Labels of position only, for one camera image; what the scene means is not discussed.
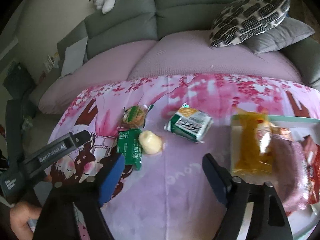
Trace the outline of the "person's hand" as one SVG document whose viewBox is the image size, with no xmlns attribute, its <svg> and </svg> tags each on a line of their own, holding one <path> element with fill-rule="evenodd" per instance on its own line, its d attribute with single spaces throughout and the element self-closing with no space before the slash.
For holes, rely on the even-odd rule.
<svg viewBox="0 0 320 240">
<path fill-rule="evenodd" d="M 28 221 L 38 219 L 42 207 L 34 192 L 29 190 L 24 197 L 10 209 L 10 226 L 19 240 L 33 239 L 34 233 Z"/>
</svg>

